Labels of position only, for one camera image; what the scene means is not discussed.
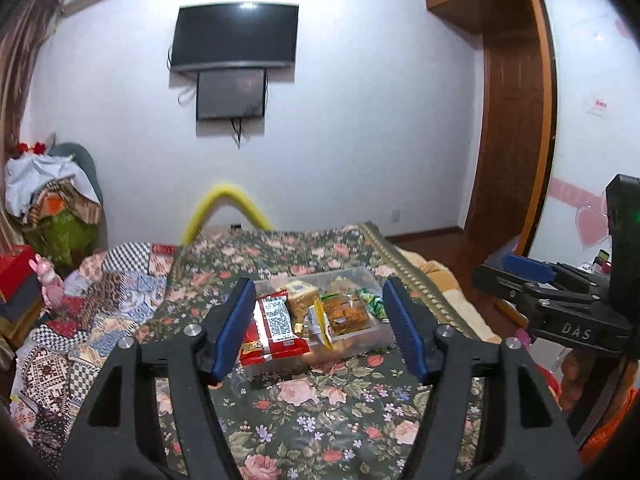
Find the white sliding door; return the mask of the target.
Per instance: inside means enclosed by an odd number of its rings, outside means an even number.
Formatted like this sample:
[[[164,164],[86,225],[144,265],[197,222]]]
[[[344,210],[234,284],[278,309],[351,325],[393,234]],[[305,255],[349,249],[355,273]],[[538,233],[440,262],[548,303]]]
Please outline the white sliding door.
[[[608,0],[541,0],[550,32],[555,137],[529,255],[581,266],[610,250],[605,188],[639,173],[639,46]]]

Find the red white snack packet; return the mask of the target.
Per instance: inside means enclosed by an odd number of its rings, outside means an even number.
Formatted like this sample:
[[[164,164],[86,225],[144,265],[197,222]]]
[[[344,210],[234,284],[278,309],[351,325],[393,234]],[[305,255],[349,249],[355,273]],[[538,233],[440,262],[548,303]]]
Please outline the red white snack packet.
[[[294,333],[288,293],[282,290],[257,298],[242,342],[240,363],[254,366],[297,358],[308,351],[307,341]]]

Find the brown wooden wardrobe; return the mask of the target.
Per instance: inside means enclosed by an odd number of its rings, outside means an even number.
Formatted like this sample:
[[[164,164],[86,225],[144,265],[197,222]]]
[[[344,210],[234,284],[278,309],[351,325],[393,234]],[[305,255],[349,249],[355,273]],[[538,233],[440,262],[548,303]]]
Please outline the brown wooden wardrobe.
[[[464,281],[507,242],[520,254],[532,244],[554,144],[552,47],[540,0],[426,0],[426,5],[482,42],[480,146],[463,226],[394,241]]]

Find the clear plastic storage box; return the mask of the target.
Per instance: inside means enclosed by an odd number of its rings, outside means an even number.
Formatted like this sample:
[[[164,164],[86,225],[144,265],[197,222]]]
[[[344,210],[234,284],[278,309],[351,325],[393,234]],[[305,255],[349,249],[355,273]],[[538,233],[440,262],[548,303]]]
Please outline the clear plastic storage box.
[[[296,374],[394,341],[382,288],[364,266],[256,284],[239,362],[247,376]]]

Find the orange spicy snack clear packet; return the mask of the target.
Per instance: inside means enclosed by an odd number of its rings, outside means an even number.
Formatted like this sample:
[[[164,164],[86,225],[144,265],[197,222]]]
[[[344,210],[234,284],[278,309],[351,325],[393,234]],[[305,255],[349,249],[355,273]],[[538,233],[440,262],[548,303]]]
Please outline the orange spicy snack clear packet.
[[[338,292],[323,296],[321,301],[333,335],[356,333],[369,327],[368,308],[356,292]]]

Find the red box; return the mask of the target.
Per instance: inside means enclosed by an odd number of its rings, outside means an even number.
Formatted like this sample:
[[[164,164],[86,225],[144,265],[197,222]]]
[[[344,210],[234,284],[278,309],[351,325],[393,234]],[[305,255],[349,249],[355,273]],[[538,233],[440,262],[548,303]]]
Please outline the red box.
[[[29,245],[17,245],[1,255],[1,316],[16,322],[40,298],[40,284],[29,261],[35,251]]]

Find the striped brown curtain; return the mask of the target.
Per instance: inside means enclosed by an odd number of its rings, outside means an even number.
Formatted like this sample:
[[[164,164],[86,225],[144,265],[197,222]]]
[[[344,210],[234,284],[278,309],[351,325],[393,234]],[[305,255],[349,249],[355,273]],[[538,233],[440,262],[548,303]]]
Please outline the striped brown curtain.
[[[1,34],[1,250],[21,244],[23,237],[4,200],[4,170],[17,154],[20,129],[39,49],[61,0],[26,0]]]

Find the pile of clothes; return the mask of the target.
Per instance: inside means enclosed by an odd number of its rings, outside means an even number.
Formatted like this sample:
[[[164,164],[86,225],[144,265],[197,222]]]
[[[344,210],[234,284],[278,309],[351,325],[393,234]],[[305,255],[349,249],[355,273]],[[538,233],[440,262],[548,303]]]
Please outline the pile of clothes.
[[[18,144],[4,167],[4,206],[26,244],[65,274],[98,247],[103,195],[78,143]]]

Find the small wall monitor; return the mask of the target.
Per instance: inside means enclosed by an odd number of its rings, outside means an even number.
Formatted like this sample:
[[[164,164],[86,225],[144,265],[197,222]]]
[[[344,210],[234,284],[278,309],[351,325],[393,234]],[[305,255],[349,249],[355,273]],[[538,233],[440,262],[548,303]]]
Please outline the small wall monitor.
[[[198,74],[196,119],[253,119],[265,115],[267,73],[262,68],[225,68]]]

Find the green peas packet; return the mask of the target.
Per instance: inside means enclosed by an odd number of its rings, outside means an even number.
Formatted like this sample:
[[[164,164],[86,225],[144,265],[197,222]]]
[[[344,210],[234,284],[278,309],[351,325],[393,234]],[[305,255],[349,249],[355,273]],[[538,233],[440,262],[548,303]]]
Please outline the green peas packet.
[[[380,295],[372,294],[372,292],[367,292],[366,290],[361,289],[358,292],[358,297],[366,305],[368,311],[374,318],[378,320],[378,322],[388,322],[385,304],[383,298]]]

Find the beige cake packet with barcode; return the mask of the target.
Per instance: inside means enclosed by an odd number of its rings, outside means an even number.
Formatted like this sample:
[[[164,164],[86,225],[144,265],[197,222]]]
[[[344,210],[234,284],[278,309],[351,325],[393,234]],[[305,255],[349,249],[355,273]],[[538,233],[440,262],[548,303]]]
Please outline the beige cake packet with barcode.
[[[288,294],[288,308],[295,322],[303,322],[308,309],[320,299],[320,289],[301,280],[289,282],[284,286]]]

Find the pink plush toy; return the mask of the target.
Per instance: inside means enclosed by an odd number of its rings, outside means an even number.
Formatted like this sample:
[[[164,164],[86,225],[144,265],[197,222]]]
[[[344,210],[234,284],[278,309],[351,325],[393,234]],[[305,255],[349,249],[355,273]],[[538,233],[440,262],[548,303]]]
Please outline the pink plush toy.
[[[44,304],[48,308],[61,307],[64,297],[64,282],[56,274],[53,263],[39,254],[35,254],[35,258],[29,260],[28,263],[40,283]]]

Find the yellow noodle snack packet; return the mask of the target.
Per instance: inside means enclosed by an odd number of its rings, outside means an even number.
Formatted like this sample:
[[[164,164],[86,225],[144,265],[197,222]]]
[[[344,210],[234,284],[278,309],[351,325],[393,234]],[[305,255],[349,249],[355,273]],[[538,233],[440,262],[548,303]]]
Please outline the yellow noodle snack packet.
[[[309,329],[326,348],[332,350],[332,336],[329,318],[324,312],[320,299],[314,300],[314,304],[308,309]]]

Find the floral green bedspread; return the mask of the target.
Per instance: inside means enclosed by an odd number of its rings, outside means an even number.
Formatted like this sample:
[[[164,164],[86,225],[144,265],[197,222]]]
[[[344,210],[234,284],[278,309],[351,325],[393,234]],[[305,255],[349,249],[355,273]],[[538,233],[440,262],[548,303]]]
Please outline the floral green bedspread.
[[[164,298],[137,330],[170,338],[220,306],[240,278],[258,294],[287,282],[322,292],[377,292],[391,276],[442,323],[471,338],[495,333],[465,298],[442,258],[421,259],[386,242],[371,223],[325,231],[206,230],[179,248]],[[302,356],[237,365],[209,389],[240,473],[247,479],[395,479],[430,397],[406,369],[387,326],[312,342]]]

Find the wall mounted television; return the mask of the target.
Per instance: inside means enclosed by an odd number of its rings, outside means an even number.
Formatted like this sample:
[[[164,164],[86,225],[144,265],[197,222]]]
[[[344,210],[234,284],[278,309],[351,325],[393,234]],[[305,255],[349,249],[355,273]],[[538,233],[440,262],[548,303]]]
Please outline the wall mounted television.
[[[217,68],[291,67],[296,60],[299,7],[232,2],[183,6],[171,44],[174,72]]]

